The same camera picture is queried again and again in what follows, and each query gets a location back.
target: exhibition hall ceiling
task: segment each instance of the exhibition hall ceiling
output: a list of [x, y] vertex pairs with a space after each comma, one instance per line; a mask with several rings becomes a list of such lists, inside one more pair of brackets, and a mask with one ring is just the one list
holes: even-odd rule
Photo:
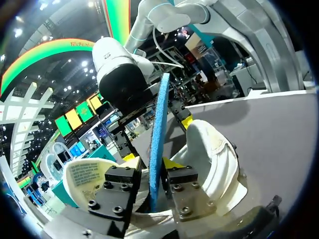
[[[3, 54], [0, 56], [0, 74], [3, 74], [15, 60], [28, 50], [40, 44], [62, 38], [78, 38], [96, 42], [101, 37], [110, 36], [104, 14], [105, 0], [38, 0], [23, 9], [7, 27], [3, 41]], [[140, 0], [129, 1], [130, 19], [134, 24]], [[157, 40], [162, 46], [180, 44], [175, 41], [175, 33], [168, 35], [157, 32]], [[141, 49], [148, 54], [157, 51], [150, 35]], [[42, 109], [44, 121], [35, 122], [39, 131], [35, 138], [41, 142], [32, 142], [27, 159], [34, 158], [56, 131], [54, 120], [68, 112], [98, 91], [96, 71], [90, 52], [65, 52], [39, 60], [18, 75], [13, 96], [24, 97], [32, 82], [38, 85], [33, 99], [39, 100], [48, 88], [53, 94], [48, 99], [54, 103], [52, 109]], [[1, 153], [9, 152], [12, 125], [1, 125]]]

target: white robotic arm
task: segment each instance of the white robotic arm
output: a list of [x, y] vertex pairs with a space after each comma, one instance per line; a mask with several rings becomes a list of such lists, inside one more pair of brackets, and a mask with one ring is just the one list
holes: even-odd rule
[[134, 54], [152, 28], [170, 32], [190, 23], [206, 23], [209, 19], [209, 11], [199, 3], [181, 3], [175, 7], [166, 0], [142, 0], [125, 47], [110, 37], [98, 40], [93, 47], [101, 95], [120, 111], [126, 111], [125, 105], [133, 104], [129, 99], [147, 89], [147, 79], [154, 70], [145, 55]]
[[167, 0], [142, 0], [125, 48], [133, 53], [147, 39], [153, 27], [167, 33], [188, 24], [206, 23], [209, 20], [208, 9], [199, 3], [173, 6]]

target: teal display stand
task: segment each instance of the teal display stand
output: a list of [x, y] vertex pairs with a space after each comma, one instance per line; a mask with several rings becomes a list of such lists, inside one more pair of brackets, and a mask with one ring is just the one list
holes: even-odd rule
[[52, 192], [64, 203], [68, 204], [74, 208], [78, 208], [78, 205], [70, 198], [69, 194], [66, 192], [63, 182], [60, 181], [53, 189]]
[[[113, 155], [106, 149], [104, 145], [101, 145], [97, 148], [93, 153], [91, 153], [86, 158], [104, 158], [116, 162], [116, 159]], [[74, 208], [78, 208], [78, 205], [70, 198], [68, 193], [66, 192], [63, 182], [60, 181], [53, 189], [52, 192], [65, 204], [68, 204]]]
[[98, 149], [96, 149], [93, 153], [91, 153], [87, 158], [104, 158], [110, 161], [116, 162], [116, 159], [113, 155], [106, 149], [104, 145], [101, 145]]

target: gray table surface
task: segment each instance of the gray table surface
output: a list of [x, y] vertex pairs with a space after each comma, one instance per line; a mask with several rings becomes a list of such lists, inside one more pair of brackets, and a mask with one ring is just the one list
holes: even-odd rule
[[[274, 195], [286, 215], [307, 179], [316, 148], [318, 113], [315, 94], [278, 96], [189, 108], [194, 119], [211, 123], [237, 145], [248, 193], [232, 210], [240, 216]], [[133, 141], [148, 165], [152, 130]], [[185, 134], [168, 116], [163, 155], [170, 158], [185, 145]]]

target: blue scrubbing pad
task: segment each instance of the blue scrubbing pad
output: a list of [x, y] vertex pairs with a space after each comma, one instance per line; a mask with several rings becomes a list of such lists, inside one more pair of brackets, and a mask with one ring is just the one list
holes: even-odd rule
[[150, 206], [152, 212], [155, 211], [159, 194], [160, 168], [167, 121], [168, 85], [169, 73], [164, 73], [159, 87], [150, 153]]

